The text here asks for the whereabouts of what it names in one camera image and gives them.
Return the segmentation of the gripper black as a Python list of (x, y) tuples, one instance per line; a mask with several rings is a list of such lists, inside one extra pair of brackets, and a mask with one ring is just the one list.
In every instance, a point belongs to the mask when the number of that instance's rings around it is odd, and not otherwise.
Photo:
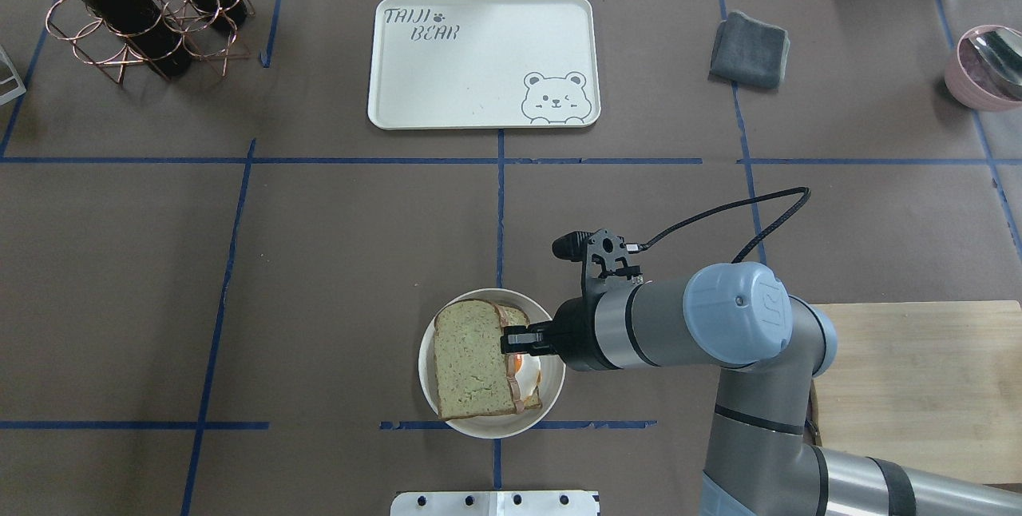
[(546, 326), (510, 326), (501, 337), (504, 355), (552, 355), (574, 371), (601, 371), (592, 336), (591, 313), (583, 297), (560, 304)]

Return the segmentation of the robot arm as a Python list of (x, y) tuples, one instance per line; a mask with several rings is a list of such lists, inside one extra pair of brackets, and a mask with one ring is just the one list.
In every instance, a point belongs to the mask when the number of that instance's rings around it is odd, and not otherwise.
[(812, 381), (837, 348), (832, 320), (751, 262), (660, 282), (602, 271), (552, 320), (501, 337), (577, 371), (718, 366), (701, 515), (1018, 515), (1017, 492), (807, 443)]

